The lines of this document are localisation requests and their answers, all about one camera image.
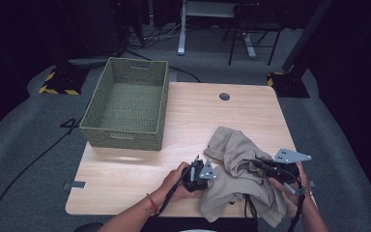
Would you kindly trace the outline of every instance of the gray carpet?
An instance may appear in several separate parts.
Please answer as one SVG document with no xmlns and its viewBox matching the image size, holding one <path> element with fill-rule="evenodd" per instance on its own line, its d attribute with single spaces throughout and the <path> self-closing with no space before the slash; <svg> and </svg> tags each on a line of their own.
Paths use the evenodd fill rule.
<svg viewBox="0 0 371 232">
<path fill-rule="evenodd" d="M 267 73 L 281 71 L 301 30 L 282 33 L 271 66 L 267 66 L 269 49 L 256 49 L 258 57 L 249 59 L 243 47 L 236 49 L 233 64 L 228 66 L 231 37 L 222 42 L 223 33 L 219 29 L 190 31 L 185 56 L 177 55 L 178 37 L 132 51 L 153 60 L 166 60 L 202 82 L 267 85 Z M 123 57 L 136 58 L 127 52 Z M 0 123 L 0 195 L 23 168 L 68 130 L 60 128 L 61 124 L 83 116 L 102 67 L 90 70 L 80 96 L 39 94 L 50 71 L 48 67 L 31 80 L 30 98 Z M 195 81 L 187 73 L 171 72 L 177 81 Z M 312 74 L 307 72 L 303 81 L 310 99 L 279 102 L 297 150 L 313 157 L 304 166 L 317 184 L 313 191 L 320 211 L 331 231 L 371 231 L 371 186 L 342 130 L 318 98 Z M 80 130 L 73 130 L 23 173 L 0 203 L 0 231 L 73 231 L 82 224 L 109 219 L 70 216 L 65 211 L 69 192 L 63 185 L 73 181 L 85 143 Z M 259 228 L 262 232 L 286 231 L 289 224 L 286 218 L 272 229 L 260 220 Z M 296 231 L 303 231 L 301 222 Z"/>
</svg>

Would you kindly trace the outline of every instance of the basket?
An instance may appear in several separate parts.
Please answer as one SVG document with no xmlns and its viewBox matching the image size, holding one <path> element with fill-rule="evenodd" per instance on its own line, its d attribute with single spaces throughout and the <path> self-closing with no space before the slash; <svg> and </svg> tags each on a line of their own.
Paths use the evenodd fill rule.
<svg viewBox="0 0 371 232">
<path fill-rule="evenodd" d="M 109 58 L 80 128 L 94 147 L 161 150 L 168 63 Z"/>
</svg>

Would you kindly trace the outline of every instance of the desk leg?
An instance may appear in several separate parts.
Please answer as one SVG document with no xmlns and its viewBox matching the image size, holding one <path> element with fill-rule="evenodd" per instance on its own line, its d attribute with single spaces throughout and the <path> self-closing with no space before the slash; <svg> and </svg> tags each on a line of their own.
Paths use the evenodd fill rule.
<svg viewBox="0 0 371 232">
<path fill-rule="evenodd" d="M 179 49 L 177 53 L 179 55 L 184 55 L 186 53 L 186 0 L 183 0 L 182 30 L 180 32 Z"/>
<path fill-rule="evenodd" d="M 243 42 L 245 43 L 246 51 L 248 52 L 248 56 L 251 59 L 254 59 L 257 57 L 257 54 L 255 54 L 254 47 L 252 46 L 251 39 L 249 38 L 249 33 L 243 33 Z"/>
</svg>

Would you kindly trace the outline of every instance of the person's left hand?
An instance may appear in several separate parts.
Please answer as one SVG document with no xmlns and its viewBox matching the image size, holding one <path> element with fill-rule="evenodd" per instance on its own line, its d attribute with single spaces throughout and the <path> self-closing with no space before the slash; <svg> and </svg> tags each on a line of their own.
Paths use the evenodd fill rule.
<svg viewBox="0 0 371 232">
<path fill-rule="evenodd" d="M 164 178 L 161 186 L 156 190 L 156 192 L 160 192 L 163 194 L 164 197 L 167 192 L 176 185 L 179 179 L 182 176 L 183 170 L 189 167 L 189 164 L 186 162 L 182 162 L 176 170 L 170 171 L 170 173 Z M 183 185 L 177 187 L 177 190 L 174 192 L 173 196 L 171 197 L 171 201 L 177 201 L 184 198 L 194 198 L 200 196 L 202 193 L 201 190 L 197 190 L 194 192 L 189 192 Z"/>
</svg>

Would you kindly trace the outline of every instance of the person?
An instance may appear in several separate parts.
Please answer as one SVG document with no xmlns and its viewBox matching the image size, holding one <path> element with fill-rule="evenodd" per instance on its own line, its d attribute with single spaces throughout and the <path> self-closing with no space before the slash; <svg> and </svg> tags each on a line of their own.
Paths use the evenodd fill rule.
<svg viewBox="0 0 371 232">
<path fill-rule="evenodd" d="M 150 195 L 129 207 L 119 215 L 110 219 L 99 230 L 99 232 L 131 232 L 140 231 L 147 219 L 157 212 L 165 200 L 167 192 L 181 178 L 182 172 L 189 166 L 188 163 L 182 162 L 176 170 L 172 170 L 162 182 L 161 186 L 153 191 Z M 322 218 L 318 208 L 310 196 L 310 185 L 307 175 L 305 174 L 300 162 L 297 163 L 300 171 L 300 179 L 306 190 L 306 197 L 302 205 L 302 223 L 305 231 L 325 232 L 328 231 L 328 226 Z M 272 185 L 285 193 L 287 198 L 298 206 L 299 197 L 292 194 L 284 186 L 282 186 L 274 178 L 270 178 Z M 177 190 L 171 198 L 171 201 L 177 201 L 184 198 L 198 197 L 201 191 L 189 192 L 184 186 L 178 186 Z"/>
</svg>

